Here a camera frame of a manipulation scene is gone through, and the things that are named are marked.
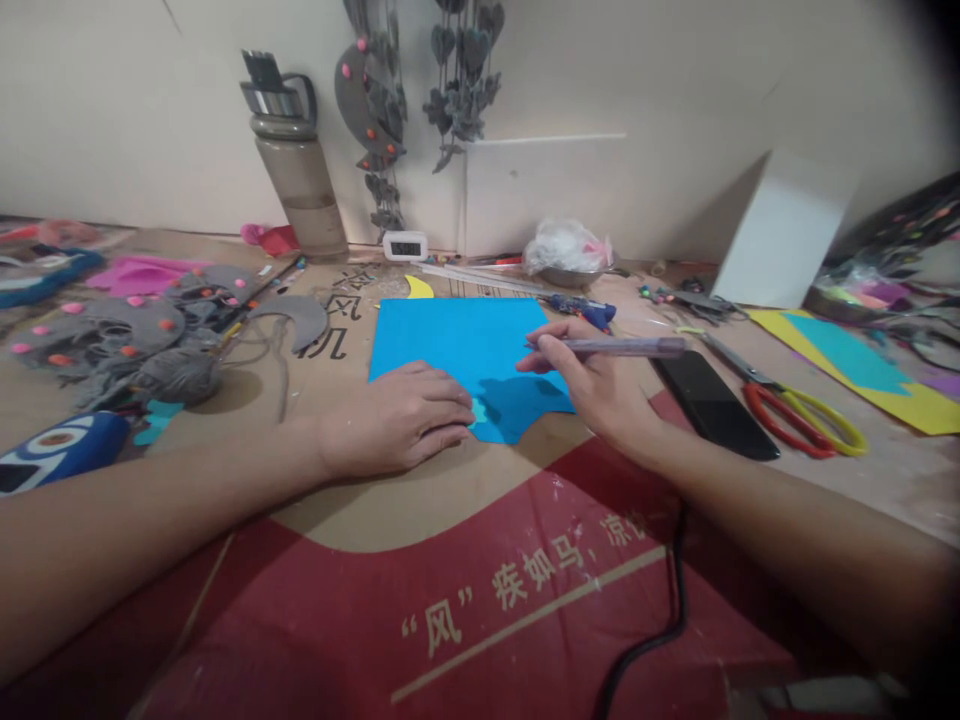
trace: red scissors handle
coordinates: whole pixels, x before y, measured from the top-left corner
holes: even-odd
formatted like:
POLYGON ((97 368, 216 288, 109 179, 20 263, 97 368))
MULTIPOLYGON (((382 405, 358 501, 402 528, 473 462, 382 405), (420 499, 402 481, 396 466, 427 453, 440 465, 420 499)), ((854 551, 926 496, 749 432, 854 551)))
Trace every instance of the red scissors handle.
POLYGON ((778 395, 757 382, 748 382, 743 386, 743 394, 747 398, 747 407, 757 417, 760 424, 783 440, 790 447, 805 452, 812 458, 824 460, 837 454, 833 443, 813 425, 797 415, 778 395), (803 438, 791 435, 780 425, 774 422, 764 405, 772 407, 777 414, 797 430, 810 442, 803 438))

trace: pink pom pom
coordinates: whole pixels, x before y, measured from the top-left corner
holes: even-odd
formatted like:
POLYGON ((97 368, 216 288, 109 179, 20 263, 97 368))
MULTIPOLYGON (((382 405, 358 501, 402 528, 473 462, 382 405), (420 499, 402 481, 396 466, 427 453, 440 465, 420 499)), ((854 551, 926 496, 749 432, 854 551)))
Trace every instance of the pink pom pom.
POLYGON ((267 229, 263 225, 256 225, 254 223, 246 223, 245 225, 240 226, 240 237, 243 238, 243 241, 247 245, 259 245, 260 236, 263 235, 267 229))

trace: digital thermometer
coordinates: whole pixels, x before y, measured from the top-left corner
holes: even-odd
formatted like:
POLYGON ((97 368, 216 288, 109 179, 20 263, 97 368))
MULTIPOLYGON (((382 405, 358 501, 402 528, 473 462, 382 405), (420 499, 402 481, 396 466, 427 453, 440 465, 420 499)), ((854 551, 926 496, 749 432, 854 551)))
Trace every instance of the digital thermometer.
POLYGON ((391 230, 383 234, 383 254, 387 260, 411 262, 426 260, 430 255, 426 233, 413 230, 391 230))

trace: gray yarn ball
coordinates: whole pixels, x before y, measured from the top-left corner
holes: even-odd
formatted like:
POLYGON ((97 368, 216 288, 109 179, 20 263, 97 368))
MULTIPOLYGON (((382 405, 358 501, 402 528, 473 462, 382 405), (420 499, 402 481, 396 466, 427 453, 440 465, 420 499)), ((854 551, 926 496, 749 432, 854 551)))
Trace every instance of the gray yarn ball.
POLYGON ((131 385, 151 400, 196 405, 220 389, 220 368, 210 353, 195 348, 169 348, 149 358, 131 385))

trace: black cable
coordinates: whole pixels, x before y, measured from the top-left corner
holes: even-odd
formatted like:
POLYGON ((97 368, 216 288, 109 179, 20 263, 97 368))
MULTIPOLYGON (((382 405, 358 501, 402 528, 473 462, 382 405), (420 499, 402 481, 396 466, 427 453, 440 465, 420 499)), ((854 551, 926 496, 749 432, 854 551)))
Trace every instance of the black cable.
POLYGON ((670 545, 670 554, 673 556, 673 577, 676 583, 677 594, 676 620, 659 635, 641 640, 617 658, 617 661, 607 674, 603 688, 600 690, 600 697, 597 700, 598 720, 606 720, 610 716, 610 708, 613 706, 613 696, 616 694, 617 687, 620 685, 620 681, 623 679, 630 665, 651 650, 656 650, 658 647, 673 642, 687 629, 687 587, 683 581, 683 543, 687 535, 687 510, 687 504, 681 501, 680 513, 677 515, 677 523, 673 531, 673 542, 670 545))

